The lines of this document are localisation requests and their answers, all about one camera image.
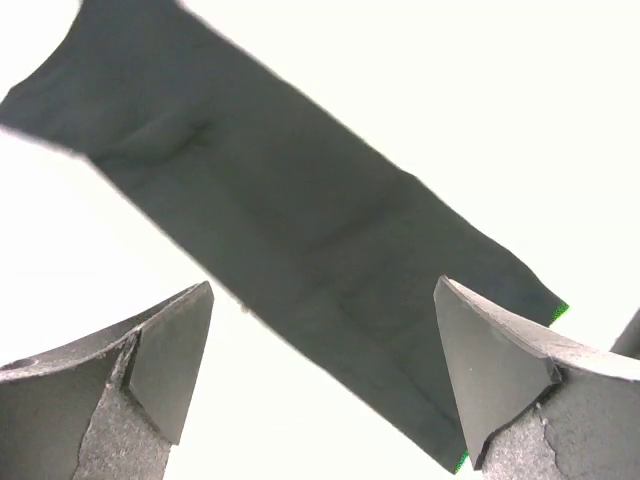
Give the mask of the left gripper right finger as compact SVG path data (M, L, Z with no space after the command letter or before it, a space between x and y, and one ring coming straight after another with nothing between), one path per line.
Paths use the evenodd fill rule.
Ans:
M476 470L636 470L639 361L439 279L434 301Z

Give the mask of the black t shirt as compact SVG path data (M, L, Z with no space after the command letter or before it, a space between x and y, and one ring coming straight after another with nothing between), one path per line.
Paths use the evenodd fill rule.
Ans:
M294 86L175 1L85 1L1 103L86 156L262 321L448 471L466 449L441 276L542 325L565 304Z

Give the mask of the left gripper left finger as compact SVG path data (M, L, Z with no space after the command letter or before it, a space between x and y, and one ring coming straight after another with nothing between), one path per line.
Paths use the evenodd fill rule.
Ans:
M172 444L179 442L211 321L214 295L193 285L129 319L1 369L1 441L62 435L80 443L126 342L124 391Z

